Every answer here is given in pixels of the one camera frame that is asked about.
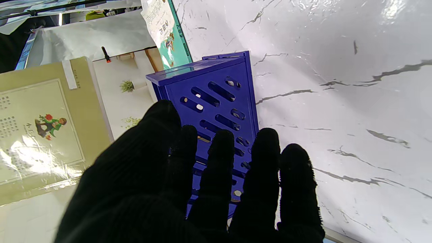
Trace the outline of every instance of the yellow book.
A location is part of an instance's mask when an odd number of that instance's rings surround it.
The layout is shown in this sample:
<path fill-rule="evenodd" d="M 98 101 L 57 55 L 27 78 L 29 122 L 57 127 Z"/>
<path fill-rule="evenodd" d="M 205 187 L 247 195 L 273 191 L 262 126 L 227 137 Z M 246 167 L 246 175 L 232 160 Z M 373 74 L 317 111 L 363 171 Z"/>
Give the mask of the yellow book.
<path fill-rule="evenodd" d="M 0 205 L 75 184 L 113 141 L 92 69 L 82 57 L 0 74 Z"/>

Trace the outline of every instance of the tape strip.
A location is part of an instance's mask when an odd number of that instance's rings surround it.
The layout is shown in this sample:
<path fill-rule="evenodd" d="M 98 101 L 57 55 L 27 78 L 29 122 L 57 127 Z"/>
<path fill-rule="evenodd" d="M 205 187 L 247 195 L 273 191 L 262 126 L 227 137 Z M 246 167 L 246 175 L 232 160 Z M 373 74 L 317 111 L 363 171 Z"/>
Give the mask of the tape strip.
<path fill-rule="evenodd" d="M 72 71 L 72 66 L 70 65 L 70 60 L 61 61 L 63 65 L 64 75 L 66 76 L 66 81 L 70 90 L 77 89 L 75 75 Z"/>

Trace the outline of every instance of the black glove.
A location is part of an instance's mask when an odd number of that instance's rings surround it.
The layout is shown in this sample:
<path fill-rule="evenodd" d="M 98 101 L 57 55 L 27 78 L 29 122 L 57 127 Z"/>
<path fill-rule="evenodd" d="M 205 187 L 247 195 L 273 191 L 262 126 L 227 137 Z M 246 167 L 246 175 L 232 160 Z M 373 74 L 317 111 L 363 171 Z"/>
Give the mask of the black glove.
<path fill-rule="evenodd" d="M 229 233 L 234 136 L 223 130 L 213 138 L 185 220 L 196 150 L 196 129 L 181 128 L 171 102 L 157 102 L 84 172 L 55 242 L 322 242 L 313 170 L 299 145 L 281 156 L 275 130 L 257 134 Z"/>

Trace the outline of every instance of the blue stand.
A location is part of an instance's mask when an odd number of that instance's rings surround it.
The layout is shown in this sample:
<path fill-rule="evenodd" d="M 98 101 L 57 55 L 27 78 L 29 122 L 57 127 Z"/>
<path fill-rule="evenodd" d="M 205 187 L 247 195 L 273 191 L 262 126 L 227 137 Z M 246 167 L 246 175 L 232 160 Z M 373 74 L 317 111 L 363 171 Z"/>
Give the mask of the blue stand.
<path fill-rule="evenodd" d="M 233 132 L 236 142 L 228 215 L 231 217 L 240 200 L 234 192 L 243 191 L 252 143 L 259 130 L 249 52 L 203 57 L 146 77 L 153 82 L 159 100 L 172 101 L 181 123 L 197 128 L 197 163 L 190 203 L 197 198 L 211 138 L 221 129 Z"/>

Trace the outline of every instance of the finger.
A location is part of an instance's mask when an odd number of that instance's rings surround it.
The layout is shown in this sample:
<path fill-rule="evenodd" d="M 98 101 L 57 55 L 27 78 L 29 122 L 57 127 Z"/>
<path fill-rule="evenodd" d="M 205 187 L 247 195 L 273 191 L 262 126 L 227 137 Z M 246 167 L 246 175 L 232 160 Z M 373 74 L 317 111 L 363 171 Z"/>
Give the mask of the finger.
<path fill-rule="evenodd" d="M 315 193 L 317 183 L 314 171 L 308 153 L 300 145 L 290 144 L 283 150 L 280 177 L 282 196 L 279 230 L 294 230 L 296 225 L 302 225 L 303 229 L 314 231 L 310 232 L 310 235 L 318 233 L 324 238 L 325 232 L 321 226 L 320 209 Z"/>
<path fill-rule="evenodd" d="M 165 179 L 168 148 L 180 128 L 180 117 L 173 104 L 167 100 L 155 103 L 138 125 L 96 159 L 90 168 L 93 179 L 109 183 L 113 190 L 159 193 Z"/>
<path fill-rule="evenodd" d="M 165 184 L 161 194 L 183 215 L 186 214 L 187 202 L 192 193 L 192 167 L 195 164 L 197 141 L 197 129 L 194 126 L 186 125 L 181 128 L 180 136 L 168 158 Z"/>
<path fill-rule="evenodd" d="M 252 146 L 251 168 L 246 173 L 241 201 L 235 209 L 230 233 L 252 240 L 275 231 L 279 156 L 277 132 L 271 128 L 261 129 Z"/>
<path fill-rule="evenodd" d="M 204 230 L 226 230 L 231 200 L 234 135 L 228 130 L 216 133 L 208 151 L 198 198 L 192 205 L 188 220 Z"/>

